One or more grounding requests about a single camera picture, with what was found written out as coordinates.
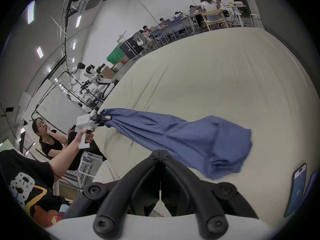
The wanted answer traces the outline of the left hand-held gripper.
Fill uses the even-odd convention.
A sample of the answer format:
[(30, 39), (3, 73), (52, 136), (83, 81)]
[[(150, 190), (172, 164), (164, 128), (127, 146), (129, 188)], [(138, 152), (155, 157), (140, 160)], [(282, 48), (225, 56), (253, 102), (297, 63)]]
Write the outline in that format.
[(87, 129), (86, 133), (81, 136), (78, 148), (80, 150), (91, 150), (91, 144), (86, 141), (86, 134), (94, 132), (98, 127), (105, 126), (106, 122), (110, 120), (112, 120), (111, 115), (98, 114), (96, 110), (92, 110), (90, 114), (78, 116), (76, 127), (80, 130)]

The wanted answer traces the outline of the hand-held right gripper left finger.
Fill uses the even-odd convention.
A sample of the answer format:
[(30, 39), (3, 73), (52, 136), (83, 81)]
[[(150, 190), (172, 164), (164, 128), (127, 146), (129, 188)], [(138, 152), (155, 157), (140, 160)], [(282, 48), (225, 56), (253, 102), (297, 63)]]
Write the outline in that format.
[(66, 211), (64, 219), (96, 214), (93, 230), (97, 235), (120, 235), (121, 224), (132, 195), (144, 182), (145, 177), (155, 170), (160, 155), (160, 150), (152, 152), (118, 181), (92, 182), (86, 185), (82, 194)]

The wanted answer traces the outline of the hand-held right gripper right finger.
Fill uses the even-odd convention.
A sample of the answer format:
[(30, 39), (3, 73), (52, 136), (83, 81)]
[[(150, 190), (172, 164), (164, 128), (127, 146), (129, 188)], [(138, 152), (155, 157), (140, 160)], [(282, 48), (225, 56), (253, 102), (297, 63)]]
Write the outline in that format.
[(166, 150), (160, 150), (160, 168), (163, 203), (173, 216), (194, 213), (201, 237), (225, 235), (230, 225), (226, 215), (258, 219), (234, 184), (201, 180)]

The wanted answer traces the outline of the person's left hand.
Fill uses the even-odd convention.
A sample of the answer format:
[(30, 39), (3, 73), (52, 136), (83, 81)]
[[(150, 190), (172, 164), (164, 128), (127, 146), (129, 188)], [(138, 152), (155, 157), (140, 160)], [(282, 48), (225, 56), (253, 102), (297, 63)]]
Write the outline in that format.
[(75, 146), (85, 143), (92, 143), (93, 137), (93, 133), (90, 133), (87, 128), (83, 128), (81, 131), (76, 133), (71, 144)]

